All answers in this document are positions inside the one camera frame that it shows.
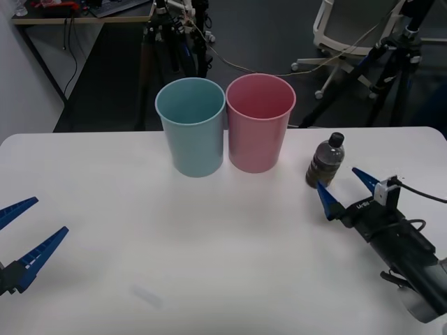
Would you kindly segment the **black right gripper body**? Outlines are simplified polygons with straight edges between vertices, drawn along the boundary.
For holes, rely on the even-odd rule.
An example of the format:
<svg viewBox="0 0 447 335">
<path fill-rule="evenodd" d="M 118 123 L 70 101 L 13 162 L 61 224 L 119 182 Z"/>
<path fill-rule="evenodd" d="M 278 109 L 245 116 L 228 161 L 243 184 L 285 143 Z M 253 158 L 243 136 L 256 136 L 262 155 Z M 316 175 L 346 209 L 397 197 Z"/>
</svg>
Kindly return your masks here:
<svg viewBox="0 0 447 335">
<path fill-rule="evenodd" d="M 387 208 L 366 198 L 350 205 L 341 222 L 346 228 L 354 228 L 365 241 L 401 226 L 405 216 L 397 208 Z"/>
</svg>

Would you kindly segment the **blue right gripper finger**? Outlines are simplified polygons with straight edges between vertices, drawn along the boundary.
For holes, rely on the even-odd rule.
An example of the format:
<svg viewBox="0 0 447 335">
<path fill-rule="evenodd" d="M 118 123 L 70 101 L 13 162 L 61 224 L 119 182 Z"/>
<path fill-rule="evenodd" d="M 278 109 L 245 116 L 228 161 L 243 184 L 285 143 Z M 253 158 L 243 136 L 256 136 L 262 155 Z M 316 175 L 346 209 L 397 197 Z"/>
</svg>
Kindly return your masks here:
<svg viewBox="0 0 447 335">
<path fill-rule="evenodd" d="M 319 181 L 316 184 L 316 190 L 323 206 L 325 217 L 329 221 L 341 219 L 346 211 L 344 206 L 338 202 Z"/>
<path fill-rule="evenodd" d="M 353 167 L 351 171 L 359 178 L 359 180 L 361 180 L 370 193 L 374 194 L 376 185 L 379 184 L 380 181 L 357 167 Z"/>
</svg>

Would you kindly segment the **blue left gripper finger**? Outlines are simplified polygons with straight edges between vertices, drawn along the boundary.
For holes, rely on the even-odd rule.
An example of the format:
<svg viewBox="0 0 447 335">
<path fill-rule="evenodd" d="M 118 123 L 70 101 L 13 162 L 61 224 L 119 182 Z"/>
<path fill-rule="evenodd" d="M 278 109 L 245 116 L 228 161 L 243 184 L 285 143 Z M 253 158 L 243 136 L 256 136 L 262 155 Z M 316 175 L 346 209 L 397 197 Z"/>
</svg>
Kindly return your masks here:
<svg viewBox="0 0 447 335">
<path fill-rule="evenodd" d="M 38 202 L 38 198 L 32 197 L 17 202 L 0 210 L 0 230 L 12 223 L 18 216 Z"/>
<path fill-rule="evenodd" d="M 8 292 L 23 293 L 33 283 L 38 272 L 55 252 L 57 247 L 68 234 L 69 229 L 64 226 L 37 247 L 13 261 L 8 266 Z"/>
</svg>

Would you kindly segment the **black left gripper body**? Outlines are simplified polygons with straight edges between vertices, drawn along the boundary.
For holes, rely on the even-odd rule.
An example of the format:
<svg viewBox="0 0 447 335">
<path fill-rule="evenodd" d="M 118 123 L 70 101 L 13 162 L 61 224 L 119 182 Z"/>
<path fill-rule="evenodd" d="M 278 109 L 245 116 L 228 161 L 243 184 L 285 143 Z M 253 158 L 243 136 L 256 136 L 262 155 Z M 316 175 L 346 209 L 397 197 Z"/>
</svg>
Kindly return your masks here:
<svg viewBox="0 0 447 335">
<path fill-rule="evenodd" d="M 2 263 L 0 263 L 0 295 L 3 295 L 7 292 L 13 294 L 14 287 L 10 286 L 6 267 Z"/>
</svg>

